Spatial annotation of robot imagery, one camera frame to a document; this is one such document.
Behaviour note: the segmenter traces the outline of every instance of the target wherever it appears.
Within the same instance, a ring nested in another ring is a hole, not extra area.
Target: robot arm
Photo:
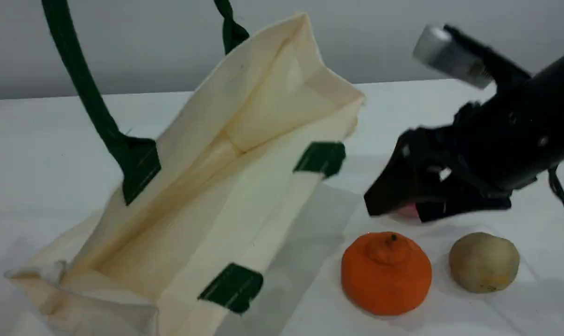
[[[564,56],[532,77],[450,26],[427,27],[414,55],[476,87],[495,81],[497,93],[452,124],[404,132],[365,194],[369,215],[411,203],[423,222],[510,209],[513,190],[564,160]]]

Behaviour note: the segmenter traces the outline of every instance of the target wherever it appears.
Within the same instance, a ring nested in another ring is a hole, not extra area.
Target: pink object
[[[417,208],[414,204],[404,206],[403,208],[396,210],[396,213],[402,217],[419,218],[419,213],[417,212]]]

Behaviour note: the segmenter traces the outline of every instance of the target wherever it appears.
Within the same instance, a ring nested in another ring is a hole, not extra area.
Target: canvas tote bag
[[[340,169],[363,93],[324,66],[299,13],[229,43],[155,141],[129,138],[102,114],[66,2],[44,9],[124,181],[103,212],[7,277],[57,335],[213,335],[250,309],[295,217]],[[226,40],[239,30],[231,9],[220,12]]]

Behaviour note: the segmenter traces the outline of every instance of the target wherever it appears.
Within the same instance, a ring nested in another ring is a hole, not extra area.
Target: gray wall
[[[70,0],[102,93],[193,90],[224,52],[212,0]],[[232,0],[249,32],[303,10],[325,63],[353,83],[440,78],[411,59],[453,23],[532,72],[564,53],[564,0]],[[40,0],[0,0],[0,98],[73,95]]]

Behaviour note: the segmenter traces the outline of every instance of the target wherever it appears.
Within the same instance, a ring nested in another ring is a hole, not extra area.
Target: potato
[[[515,280],[519,251],[508,239],[484,232],[457,240],[449,255],[452,278],[473,293],[501,291]]]

